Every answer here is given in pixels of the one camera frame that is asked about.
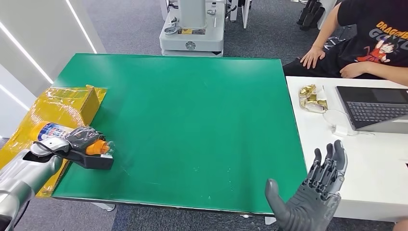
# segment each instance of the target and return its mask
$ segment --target laptop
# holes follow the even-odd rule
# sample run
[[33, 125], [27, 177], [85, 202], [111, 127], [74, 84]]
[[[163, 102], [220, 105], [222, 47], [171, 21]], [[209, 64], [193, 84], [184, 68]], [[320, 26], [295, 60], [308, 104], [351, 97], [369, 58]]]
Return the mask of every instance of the laptop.
[[354, 130], [408, 134], [408, 89], [336, 88]]

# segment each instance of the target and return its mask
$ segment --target green tabletop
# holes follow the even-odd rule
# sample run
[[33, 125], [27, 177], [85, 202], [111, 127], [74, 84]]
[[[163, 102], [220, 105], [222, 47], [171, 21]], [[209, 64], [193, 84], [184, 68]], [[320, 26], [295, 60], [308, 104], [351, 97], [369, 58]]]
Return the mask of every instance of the green tabletop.
[[277, 59], [76, 54], [54, 86], [86, 84], [115, 162], [72, 164], [54, 197], [271, 213], [267, 178], [288, 200], [306, 176]]

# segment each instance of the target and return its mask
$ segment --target white wall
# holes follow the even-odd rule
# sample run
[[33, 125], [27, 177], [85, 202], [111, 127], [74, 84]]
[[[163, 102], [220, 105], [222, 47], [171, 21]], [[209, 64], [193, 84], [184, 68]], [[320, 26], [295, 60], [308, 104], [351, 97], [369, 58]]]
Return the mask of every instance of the white wall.
[[[2, 65], [0, 65], [0, 85], [28, 108], [36, 100], [36, 97]], [[18, 128], [27, 110], [0, 87], [0, 111], [2, 111], [0, 113], [0, 136], [9, 138]]]
[[[81, 0], [69, 1], [96, 51], [105, 53]], [[0, 0], [0, 22], [52, 80], [75, 53], [93, 53], [66, 0]], [[1, 30], [0, 64], [35, 96], [50, 86]]]

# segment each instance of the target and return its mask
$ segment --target orange nozzle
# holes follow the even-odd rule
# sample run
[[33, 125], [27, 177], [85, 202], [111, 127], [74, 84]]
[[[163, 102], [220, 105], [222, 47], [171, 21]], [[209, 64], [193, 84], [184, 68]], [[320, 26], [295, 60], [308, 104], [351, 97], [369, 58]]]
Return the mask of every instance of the orange nozzle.
[[91, 144], [86, 149], [87, 155], [97, 155], [105, 154], [109, 151], [110, 147], [107, 145], [106, 141], [97, 140], [95, 143]]

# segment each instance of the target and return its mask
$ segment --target led light strip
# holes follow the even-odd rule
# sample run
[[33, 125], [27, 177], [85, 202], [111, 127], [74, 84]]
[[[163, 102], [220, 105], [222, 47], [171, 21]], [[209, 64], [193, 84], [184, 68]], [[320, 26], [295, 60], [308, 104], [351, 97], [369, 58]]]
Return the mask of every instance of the led light strip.
[[93, 46], [92, 42], [90, 41], [89, 36], [88, 36], [87, 32], [85, 31], [81, 21], [79, 20], [78, 15], [75, 13], [74, 8], [72, 7], [71, 3], [69, 2], [69, 0], [65, 0], [65, 1], [66, 1], [66, 4], [68, 4], [68, 7], [71, 10], [72, 14], [74, 15], [74, 17], [76, 19], [76, 22], [78, 23], [79, 27], [81, 28], [82, 33], [84, 33], [85, 37], [87, 38], [87, 41], [90, 44], [90, 47], [92, 48], [93, 52], [95, 54], [97, 54], [97, 52], [95, 50], [95, 47]]
[[29, 108], [23, 102], [21, 102], [19, 99], [17, 99], [17, 97], [15, 97], [11, 92], [9, 92], [9, 90], [7, 90], [5, 87], [3, 87], [3, 85], [0, 85], [0, 89], [3, 90], [4, 93], [6, 93], [8, 96], [10, 96], [14, 101], [16, 101], [24, 109], [26, 109], [27, 111], [29, 110]]
[[31, 55], [21, 46], [21, 44], [14, 38], [9, 30], [0, 22], [0, 29], [9, 37], [9, 39], [16, 45], [16, 47], [27, 57], [27, 59], [37, 68], [37, 70], [47, 79], [51, 84], [54, 81], [45, 73], [45, 71], [37, 64], [37, 62], [31, 57]]

